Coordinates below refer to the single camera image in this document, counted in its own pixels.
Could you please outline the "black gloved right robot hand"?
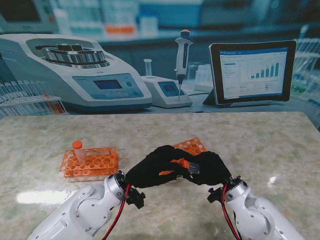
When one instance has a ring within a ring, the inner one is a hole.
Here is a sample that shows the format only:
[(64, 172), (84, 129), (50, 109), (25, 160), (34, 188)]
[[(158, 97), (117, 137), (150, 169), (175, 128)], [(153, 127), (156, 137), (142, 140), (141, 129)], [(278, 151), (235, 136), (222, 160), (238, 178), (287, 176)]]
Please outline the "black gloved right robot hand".
[(189, 163), (198, 165), (198, 174), (187, 173), (185, 175), (185, 178), (194, 184), (208, 186), (226, 184), (232, 176), (220, 156), (215, 152), (205, 151), (184, 158)]

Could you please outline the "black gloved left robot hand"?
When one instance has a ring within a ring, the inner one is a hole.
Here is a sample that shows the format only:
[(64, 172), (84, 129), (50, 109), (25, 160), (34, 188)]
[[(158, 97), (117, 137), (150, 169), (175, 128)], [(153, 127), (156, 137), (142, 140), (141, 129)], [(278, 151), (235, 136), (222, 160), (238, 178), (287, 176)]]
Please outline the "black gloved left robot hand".
[(160, 146), (131, 168), (125, 180), (135, 188), (144, 189), (175, 181), (179, 176), (188, 178), (188, 169), (172, 161), (192, 158), (188, 152), (171, 145)]

